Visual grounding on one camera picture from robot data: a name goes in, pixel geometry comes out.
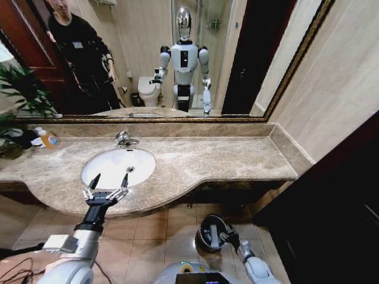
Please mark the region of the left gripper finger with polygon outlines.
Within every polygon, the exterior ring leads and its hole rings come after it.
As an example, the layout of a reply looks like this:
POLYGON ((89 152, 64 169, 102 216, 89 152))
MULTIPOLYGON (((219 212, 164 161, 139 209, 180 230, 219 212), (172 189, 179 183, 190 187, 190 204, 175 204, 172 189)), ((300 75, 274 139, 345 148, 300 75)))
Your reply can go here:
POLYGON ((129 184, 129 174, 126 173, 125 176, 123 177, 123 180, 121 182, 121 185, 118 189, 112 191, 109 195, 108 195, 108 199, 110 201, 112 200, 116 200, 116 201, 120 201, 122 200, 129 192, 128 190, 128 184, 129 184))
POLYGON ((93 200, 94 195, 92 191, 97 187, 101 174, 97 174, 89 183, 89 185, 82 189, 83 197, 86 201, 93 200))

